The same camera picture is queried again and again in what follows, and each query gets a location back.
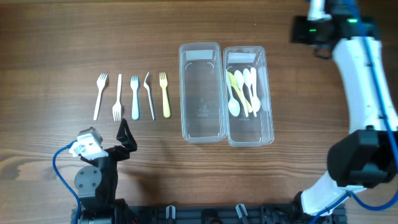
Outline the white fork tines down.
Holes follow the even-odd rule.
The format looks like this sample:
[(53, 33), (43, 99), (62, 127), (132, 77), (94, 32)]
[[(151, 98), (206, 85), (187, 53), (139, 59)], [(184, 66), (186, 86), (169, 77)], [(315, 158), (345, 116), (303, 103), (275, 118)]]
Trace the white fork tines down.
[(112, 107), (114, 121), (120, 121), (122, 118), (122, 105), (121, 105), (121, 90), (122, 90), (122, 75), (118, 75), (116, 102)]

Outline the clear white fork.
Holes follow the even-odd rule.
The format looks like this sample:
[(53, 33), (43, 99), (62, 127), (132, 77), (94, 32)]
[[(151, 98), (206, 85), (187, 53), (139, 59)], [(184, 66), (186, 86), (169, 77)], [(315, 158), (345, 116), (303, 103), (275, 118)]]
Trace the clear white fork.
[(150, 112), (151, 112), (151, 115), (152, 115), (152, 119), (155, 120), (154, 108), (153, 108), (153, 104), (152, 104), (151, 90), (150, 90), (150, 86), (149, 86), (149, 73), (147, 73), (147, 75), (146, 75), (146, 77), (144, 79), (144, 88), (147, 90), (149, 106), (150, 106)]

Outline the white flat-handle spoon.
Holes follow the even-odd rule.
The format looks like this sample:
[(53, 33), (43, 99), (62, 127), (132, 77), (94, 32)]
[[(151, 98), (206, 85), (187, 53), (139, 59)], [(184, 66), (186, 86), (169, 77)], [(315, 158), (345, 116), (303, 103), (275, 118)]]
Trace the white flat-handle spoon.
[(252, 112), (253, 112), (254, 116), (256, 117), (257, 113), (256, 113), (255, 108), (254, 108), (254, 106), (256, 104), (254, 102), (254, 98), (253, 98), (253, 94), (252, 94), (252, 90), (251, 90), (251, 87), (252, 87), (251, 73), (250, 73), (250, 71), (247, 68), (245, 68), (243, 70), (243, 77), (244, 77), (244, 83), (246, 84), (246, 86), (248, 88), (249, 97), (250, 97), (251, 106), (252, 106)]

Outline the yellow spoon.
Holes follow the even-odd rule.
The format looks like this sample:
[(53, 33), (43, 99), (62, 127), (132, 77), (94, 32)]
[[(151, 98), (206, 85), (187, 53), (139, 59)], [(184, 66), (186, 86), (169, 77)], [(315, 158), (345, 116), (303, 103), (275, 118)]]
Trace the yellow spoon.
[(236, 83), (236, 78), (235, 76), (231, 73), (228, 72), (229, 75), (229, 82), (231, 84), (231, 87), (234, 88), (236, 94), (238, 95), (239, 99), (241, 100), (241, 102), (243, 102), (243, 100), (246, 101), (246, 108), (248, 109), (248, 113), (252, 113), (252, 106), (250, 105), (249, 101), (241, 96), (241, 90), (238, 88), (237, 83)]

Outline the white spoon slim handle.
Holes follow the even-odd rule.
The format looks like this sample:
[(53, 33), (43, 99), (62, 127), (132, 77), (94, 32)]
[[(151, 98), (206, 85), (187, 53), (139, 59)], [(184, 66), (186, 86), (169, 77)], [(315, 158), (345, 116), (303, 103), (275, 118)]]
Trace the white spoon slim handle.
[(238, 101), (233, 96), (232, 86), (229, 79), (229, 75), (226, 76), (227, 87), (229, 91), (229, 101), (228, 101), (228, 109), (229, 112), (234, 116), (237, 117), (240, 114), (240, 105)]

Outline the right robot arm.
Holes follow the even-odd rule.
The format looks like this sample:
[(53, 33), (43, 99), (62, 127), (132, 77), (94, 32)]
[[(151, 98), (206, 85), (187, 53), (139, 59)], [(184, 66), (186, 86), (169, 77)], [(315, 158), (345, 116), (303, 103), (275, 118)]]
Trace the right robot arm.
[(390, 182), (397, 174), (397, 113), (386, 82), (379, 29), (355, 1), (311, 0), (296, 16), (291, 41), (328, 49), (340, 71), (349, 133), (327, 155), (327, 170), (299, 192), (289, 217), (315, 223), (347, 198)]

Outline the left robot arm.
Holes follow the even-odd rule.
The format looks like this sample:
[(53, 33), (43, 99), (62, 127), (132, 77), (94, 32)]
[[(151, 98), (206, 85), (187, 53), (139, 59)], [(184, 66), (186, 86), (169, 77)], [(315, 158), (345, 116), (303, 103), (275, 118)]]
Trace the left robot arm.
[(90, 127), (78, 134), (69, 149), (74, 157), (88, 163), (75, 176), (80, 207), (72, 210), (72, 223), (139, 223), (126, 201), (116, 198), (117, 163), (129, 159), (130, 153), (137, 150), (125, 119), (120, 122), (116, 139), (119, 146), (104, 149), (103, 138)]

